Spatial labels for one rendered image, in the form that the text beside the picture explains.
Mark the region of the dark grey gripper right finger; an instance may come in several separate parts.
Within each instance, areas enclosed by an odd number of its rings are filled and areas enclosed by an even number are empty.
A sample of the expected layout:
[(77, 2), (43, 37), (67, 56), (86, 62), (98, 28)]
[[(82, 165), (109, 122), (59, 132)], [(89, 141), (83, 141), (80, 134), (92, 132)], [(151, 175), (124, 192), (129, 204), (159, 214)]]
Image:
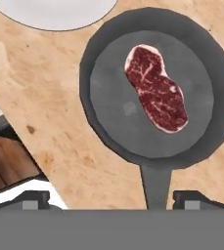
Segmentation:
[(174, 210), (215, 210), (224, 209), (224, 204), (210, 200), (197, 190), (175, 190)]

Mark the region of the white round plate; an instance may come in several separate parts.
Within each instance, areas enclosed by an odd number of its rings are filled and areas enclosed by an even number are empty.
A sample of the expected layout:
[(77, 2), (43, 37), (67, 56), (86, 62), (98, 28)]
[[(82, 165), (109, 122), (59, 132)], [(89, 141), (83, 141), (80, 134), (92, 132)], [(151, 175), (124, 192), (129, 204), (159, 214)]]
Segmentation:
[(0, 13), (21, 24), (68, 31), (102, 19), (117, 0), (0, 0)]

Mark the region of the dark grey frying pan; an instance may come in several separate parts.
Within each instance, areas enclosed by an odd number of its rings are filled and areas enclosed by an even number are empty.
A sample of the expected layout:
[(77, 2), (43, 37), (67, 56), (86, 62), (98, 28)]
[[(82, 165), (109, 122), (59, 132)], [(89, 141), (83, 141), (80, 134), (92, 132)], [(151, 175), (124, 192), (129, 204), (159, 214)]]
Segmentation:
[[(181, 87), (189, 123), (178, 133), (151, 123), (125, 76), (138, 44), (156, 47)], [(79, 96), (104, 145), (139, 166), (150, 209), (165, 208), (173, 170), (206, 160), (224, 143), (224, 51), (196, 22), (167, 9), (126, 11), (105, 22), (82, 57)]]

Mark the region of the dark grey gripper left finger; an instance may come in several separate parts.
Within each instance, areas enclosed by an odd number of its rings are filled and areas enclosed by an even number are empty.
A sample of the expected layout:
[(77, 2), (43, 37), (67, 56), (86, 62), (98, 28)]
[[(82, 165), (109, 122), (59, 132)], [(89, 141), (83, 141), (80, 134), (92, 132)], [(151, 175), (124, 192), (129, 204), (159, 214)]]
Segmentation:
[(26, 190), (13, 200), (0, 203), (0, 209), (45, 210), (50, 208), (49, 199), (47, 190)]

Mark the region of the raw red steak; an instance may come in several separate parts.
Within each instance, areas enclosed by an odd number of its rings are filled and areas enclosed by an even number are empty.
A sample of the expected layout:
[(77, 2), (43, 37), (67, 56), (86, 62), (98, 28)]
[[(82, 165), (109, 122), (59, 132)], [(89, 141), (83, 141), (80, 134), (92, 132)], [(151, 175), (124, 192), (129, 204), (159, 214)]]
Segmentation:
[(174, 134), (188, 124), (183, 92), (167, 75), (158, 49), (144, 44), (133, 47), (124, 72), (148, 118), (159, 130)]

